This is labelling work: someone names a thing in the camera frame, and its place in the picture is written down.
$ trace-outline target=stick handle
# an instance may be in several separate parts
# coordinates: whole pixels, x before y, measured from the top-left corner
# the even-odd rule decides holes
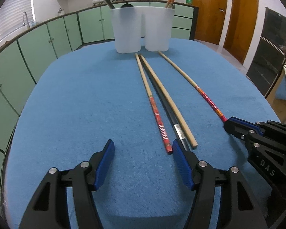
[[[149,98],[149,101],[150,101],[150,105],[152,106],[152,110],[153,110],[153,113],[154,113],[154,116],[155,116],[155,119],[156,119],[156,122],[157,122],[157,125],[158,125],[158,128],[159,128],[159,131],[160,131],[160,134],[161,134],[161,137],[162,137],[162,140],[163,140],[163,144],[164,144],[165,150],[166,150],[167,153],[172,153],[173,152],[173,148],[172,148],[172,146],[170,144],[170,140],[168,139],[168,136],[167,136],[165,127],[163,125],[161,116],[159,114],[156,102],[154,100],[152,91],[151,91],[151,89],[149,87],[148,81],[147,81],[146,76],[144,74],[144,70],[143,70],[141,61],[140,61],[139,56],[138,56],[137,53],[135,54],[135,56],[136,56],[136,59],[137,59],[138,67],[139,67],[139,70],[140,70],[140,73],[141,73],[141,77],[142,77],[142,80],[143,80],[143,83],[144,83],[144,86],[145,86],[148,98]]]
[[[185,132],[185,135],[187,136],[188,141],[190,142],[190,145],[194,148],[196,147],[197,141],[194,138],[190,128],[188,127],[188,125],[186,124],[183,116],[181,115],[180,111],[178,110],[176,104],[174,103],[174,101],[172,100],[172,98],[170,97],[169,93],[167,92],[167,90],[165,89],[165,87],[163,86],[163,84],[161,83],[161,81],[159,80],[159,78],[157,77],[156,73],[153,71],[153,69],[150,67],[150,65],[148,64],[148,62],[146,61],[146,59],[141,55],[142,60],[145,64],[145,66],[147,67],[147,69],[150,71],[151,75],[154,77],[156,83],[158,84],[158,86],[160,87],[160,89],[162,90],[165,98],[167,99],[168,103],[170,104],[170,106],[172,107],[177,120],[179,121],[179,124],[181,125],[183,131]]]
[[[211,108],[219,116],[219,118],[222,120],[222,122],[226,122],[227,118],[223,115],[223,113],[219,110],[219,108],[215,105],[215,103],[206,95],[206,93],[183,70],[181,70],[173,61],[171,61],[162,52],[158,51],[158,53],[168,63],[170,63],[181,75],[183,75],[183,77],[199,92],[199,94],[204,98],[204,100],[207,101],[207,103],[211,106]]]

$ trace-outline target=white plastic cup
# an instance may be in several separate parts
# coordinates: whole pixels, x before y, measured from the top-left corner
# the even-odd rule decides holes
[[[111,21],[118,53],[132,53],[141,50],[141,7],[111,9]]]
[[[145,8],[145,48],[165,52],[169,48],[175,10],[165,7]]]

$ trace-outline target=red painted stick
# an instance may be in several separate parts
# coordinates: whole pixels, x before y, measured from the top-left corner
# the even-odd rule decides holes
[[[207,101],[207,103],[211,106],[211,108],[215,111],[215,113],[219,116],[222,122],[225,122],[227,118],[223,115],[223,113],[218,109],[215,103],[206,95],[206,93],[183,71],[181,70],[173,61],[171,61],[167,56],[165,56],[162,52],[158,51],[158,53],[168,62],[170,63],[183,77],[188,80],[188,82],[199,92],[200,95]]]
[[[148,95],[148,98],[149,98],[149,101],[150,101],[150,105],[152,106],[153,113],[154,113],[157,125],[159,127],[159,131],[160,131],[160,134],[161,134],[161,137],[162,137],[162,140],[163,140],[163,144],[164,144],[165,150],[166,150],[167,153],[172,153],[173,152],[173,148],[172,148],[172,146],[170,144],[170,140],[168,139],[168,136],[167,136],[165,127],[163,125],[161,116],[159,114],[159,110],[157,108],[156,102],[154,100],[152,91],[151,91],[151,89],[149,87],[148,81],[147,81],[146,76],[144,74],[141,61],[139,59],[138,54],[136,53],[135,55],[136,55],[136,59],[137,59],[138,66],[139,66],[139,70],[140,70],[140,73],[141,73],[141,76],[142,76],[142,80],[143,80],[143,83],[144,83],[144,86],[145,86],[145,89],[146,89],[146,92],[147,92],[147,95]]]

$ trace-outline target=table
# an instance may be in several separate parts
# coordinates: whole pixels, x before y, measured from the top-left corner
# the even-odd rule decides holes
[[[199,93],[155,52],[140,51],[154,69],[192,130],[194,152],[214,168],[237,166],[264,213],[270,186],[247,161],[247,151],[228,135]],[[205,45],[171,39],[165,53],[214,101],[224,115],[247,121],[278,121],[257,88],[227,60]],[[175,136],[154,92],[171,142]],[[119,54],[114,42],[91,45],[54,61],[30,95],[19,118],[8,157],[4,196],[11,228],[51,167],[74,168],[101,151],[108,139],[115,156],[104,185],[94,192],[107,228],[183,228],[194,192],[183,184],[167,155],[134,54]],[[215,228],[220,188],[210,228]],[[77,222],[68,188],[72,228]]]

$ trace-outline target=metal screw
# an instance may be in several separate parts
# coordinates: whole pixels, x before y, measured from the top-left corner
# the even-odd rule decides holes
[[[198,164],[200,167],[206,167],[207,166],[207,163],[205,161],[199,161]]]
[[[51,168],[51,169],[49,169],[49,173],[50,173],[50,174],[54,174],[54,173],[56,173],[56,171],[57,171],[56,168]]]
[[[231,168],[231,171],[232,171],[233,173],[237,173],[239,170],[238,170],[237,167],[232,167],[232,168]]]
[[[81,167],[87,168],[89,166],[89,162],[85,161],[80,164]]]

